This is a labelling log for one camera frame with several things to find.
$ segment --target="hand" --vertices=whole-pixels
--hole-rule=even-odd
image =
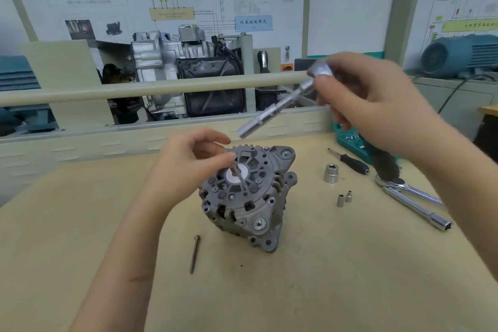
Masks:
[[[167,215],[205,179],[235,160],[236,154],[219,144],[230,142],[225,134],[208,128],[171,136],[147,175],[140,196]]]
[[[344,130],[354,126],[378,148],[411,159],[445,125],[395,63],[349,52],[326,61],[336,77],[316,77],[318,102],[331,104]]]

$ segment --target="alternator housing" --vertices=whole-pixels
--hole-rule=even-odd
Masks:
[[[230,169],[223,169],[202,184],[202,209],[221,231],[248,239],[253,247],[275,252],[283,223],[287,193],[297,184],[288,172],[296,158],[290,147],[239,146],[230,149],[246,190]]]

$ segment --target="yellow label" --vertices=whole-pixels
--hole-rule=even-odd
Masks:
[[[153,21],[165,20],[194,20],[195,14],[192,7],[185,8],[151,8],[150,18]]]
[[[498,31],[498,19],[447,20],[443,32]]]

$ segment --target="left hand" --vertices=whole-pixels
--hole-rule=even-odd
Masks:
[[[225,134],[208,128],[171,136],[147,175],[139,197],[167,215],[204,180],[235,160],[236,154],[220,145],[230,142]]]

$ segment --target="blue label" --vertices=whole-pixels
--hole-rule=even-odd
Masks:
[[[235,17],[236,32],[268,32],[273,30],[273,16]]]

